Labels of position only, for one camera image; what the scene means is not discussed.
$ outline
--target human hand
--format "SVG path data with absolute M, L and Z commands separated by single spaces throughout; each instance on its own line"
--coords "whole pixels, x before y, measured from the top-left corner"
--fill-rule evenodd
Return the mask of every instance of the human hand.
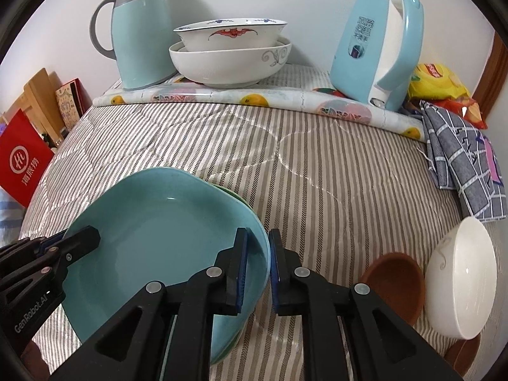
M 44 362 L 41 350 L 32 340 L 21 354 L 21 361 L 35 381 L 49 380 L 48 364 Z

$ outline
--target brown clay dish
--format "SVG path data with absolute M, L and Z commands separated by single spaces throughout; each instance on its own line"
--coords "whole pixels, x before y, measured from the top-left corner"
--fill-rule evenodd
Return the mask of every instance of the brown clay dish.
M 461 339 L 453 344 L 446 354 L 444 359 L 448 362 L 461 377 L 466 375 L 467 370 L 471 367 L 474 358 L 478 352 L 480 341 L 480 334 L 473 339 Z
M 360 278 L 408 324 L 414 325 L 425 303 L 425 278 L 410 256 L 392 252 L 376 259 Z

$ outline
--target tilted white bowl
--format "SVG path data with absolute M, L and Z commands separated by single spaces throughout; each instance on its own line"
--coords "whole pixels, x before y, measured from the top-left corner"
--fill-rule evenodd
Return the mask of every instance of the tilted white bowl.
M 175 28 L 190 52 L 273 47 L 287 24 L 271 18 L 226 18 Z
M 425 312 L 451 338 L 472 339 L 484 327 L 496 294 L 497 266 L 489 233 L 465 218 L 434 249 L 425 274 Z
M 279 37 L 276 47 L 188 52 L 183 42 L 169 48 L 176 69 L 189 80 L 219 89 L 247 87 L 278 72 L 291 42 Z

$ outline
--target mint green pitcher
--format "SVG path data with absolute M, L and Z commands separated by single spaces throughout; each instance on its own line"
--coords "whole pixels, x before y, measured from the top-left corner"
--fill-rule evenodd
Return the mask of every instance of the mint green pitcher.
M 114 3 L 111 18 L 112 50 L 100 45 L 96 34 L 99 10 Z M 125 89 L 134 90 L 167 80 L 176 71 L 169 47 L 176 42 L 166 0 L 104 0 L 90 20 L 90 39 L 99 53 L 116 60 Z

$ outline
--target gray carafe handle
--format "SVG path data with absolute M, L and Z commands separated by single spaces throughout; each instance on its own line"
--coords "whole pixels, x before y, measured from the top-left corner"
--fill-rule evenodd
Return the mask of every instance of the gray carafe handle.
M 99 4 L 96 10 L 92 14 L 92 18 L 90 19 L 90 40 L 92 41 L 93 46 L 96 50 L 101 53 L 103 56 L 106 56 L 110 59 L 116 60 L 115 50 L 106 50 L 101 44 L 98 42 L 97 33 L 96 33 L 96 21 L 99 10 L 104 7 L 108 3 L 114 3 L 116 0 L 103 0 L 101 4 Z

